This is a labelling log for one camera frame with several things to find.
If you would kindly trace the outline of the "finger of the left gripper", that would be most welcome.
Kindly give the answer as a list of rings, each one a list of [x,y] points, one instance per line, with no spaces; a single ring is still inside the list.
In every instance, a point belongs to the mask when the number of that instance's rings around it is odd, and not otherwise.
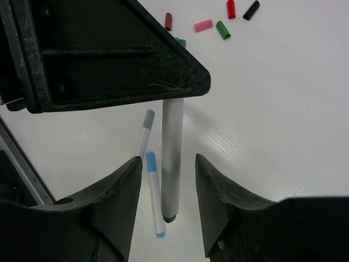
[[[1,104],[33,114],[202,96],[209,71],[138,1],[1,1]]]

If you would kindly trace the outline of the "light blue cap pen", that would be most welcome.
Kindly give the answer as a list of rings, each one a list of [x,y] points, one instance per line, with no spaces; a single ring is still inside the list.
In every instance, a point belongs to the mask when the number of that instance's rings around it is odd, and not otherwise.
[[[149,185],[151,191],[151,201],[154,219],[155,235],[158,239],[165,237],[165,222],[161,213],[160,184],[157,171],[157,163],[154,152],[146,153]]]

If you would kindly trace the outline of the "black pen cap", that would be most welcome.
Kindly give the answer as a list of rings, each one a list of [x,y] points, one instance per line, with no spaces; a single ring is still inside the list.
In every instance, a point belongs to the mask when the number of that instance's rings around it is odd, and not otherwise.
[[[260,2],[258,0],[255,0],[253,4],[248,8],[248,10],[244,13],[243,19],[249,21],[257,12],[259,7],[260,7]]]

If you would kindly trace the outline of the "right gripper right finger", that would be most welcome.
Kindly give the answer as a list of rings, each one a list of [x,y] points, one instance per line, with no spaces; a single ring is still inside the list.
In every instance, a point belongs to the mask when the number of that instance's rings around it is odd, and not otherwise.
[[[195,159],[205,256],[210,261],[348,261],[348,197],[265,199]]]

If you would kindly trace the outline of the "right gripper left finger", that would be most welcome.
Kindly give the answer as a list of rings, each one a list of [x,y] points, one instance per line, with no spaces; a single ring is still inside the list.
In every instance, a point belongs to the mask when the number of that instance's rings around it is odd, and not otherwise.
[[[1,261],[128,261],[142,160],[51,205],[1,201]]]

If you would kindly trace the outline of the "dark red pen cap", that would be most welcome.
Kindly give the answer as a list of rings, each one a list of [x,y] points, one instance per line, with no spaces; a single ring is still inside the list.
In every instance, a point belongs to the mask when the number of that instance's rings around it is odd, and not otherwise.
[[[167,31],[172,30],[172,21],[173,21],[173,16],[171,13],[166,13],[165,14],[165,29]]]

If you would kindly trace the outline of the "pink pen cap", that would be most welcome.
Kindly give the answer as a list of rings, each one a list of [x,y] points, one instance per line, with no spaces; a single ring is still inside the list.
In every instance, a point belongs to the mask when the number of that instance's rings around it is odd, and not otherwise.
[[[196,33],[202,32],[202,31],[210,29],[212,27],[213,27],[212,19],[208,19],[208,20],[201,21],[201,22],[194,24],[194,30]]]

